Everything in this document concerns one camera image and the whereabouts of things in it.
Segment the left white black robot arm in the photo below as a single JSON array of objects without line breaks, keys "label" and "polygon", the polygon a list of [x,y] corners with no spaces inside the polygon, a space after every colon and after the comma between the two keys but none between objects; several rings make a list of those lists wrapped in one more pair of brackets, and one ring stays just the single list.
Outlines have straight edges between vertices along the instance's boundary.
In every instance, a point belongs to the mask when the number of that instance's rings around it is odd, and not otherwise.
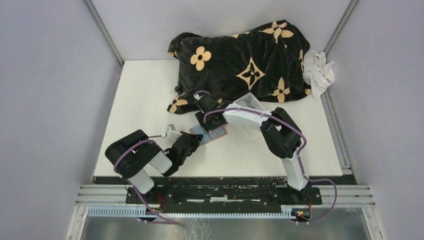
[{"label": "left white black robot arm", "polygon": [[201,145],[203,134],[172,130],[159,136],[148,136],[138,129],[113,142],[105,150],[105,157],[115,173],[138,190],[138,197],[149,204],[158,195],[154,181],[145,167],[150,165],[164,177],[174,174]]}]

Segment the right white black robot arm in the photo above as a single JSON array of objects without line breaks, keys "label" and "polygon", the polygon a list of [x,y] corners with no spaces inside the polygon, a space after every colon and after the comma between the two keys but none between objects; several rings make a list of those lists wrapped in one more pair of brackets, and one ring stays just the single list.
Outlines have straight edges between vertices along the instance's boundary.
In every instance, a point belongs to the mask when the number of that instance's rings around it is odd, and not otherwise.
[{"label": "right white black robot arm", "polygon": [[233,124],[261,132],[270,152],[282,161],[287,184],[291,187],[289,199],[302,204],[309,198],[308,177],[299,161],[306,138],[283,108],[266,110],[252,93],[234,101],[216,100],[205,91],[198,91],[193,96],[200,109],[195,117],[204,131],[211,132]]}]

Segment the tan leather card holder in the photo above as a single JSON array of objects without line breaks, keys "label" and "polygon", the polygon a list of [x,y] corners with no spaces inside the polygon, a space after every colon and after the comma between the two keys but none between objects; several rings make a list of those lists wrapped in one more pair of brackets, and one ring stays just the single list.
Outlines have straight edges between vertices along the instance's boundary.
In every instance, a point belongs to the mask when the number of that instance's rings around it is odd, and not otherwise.
[{"label": "tan leather card holder", "polygon": [[217,129],[206,131],[200,125],[196,125],[189,129],[189,132],[194,135],[202,135],[202,140],[200,141],[200,146],[206,145],[218,138],[221,138],[228,134],[225,126],[221,126]]}]

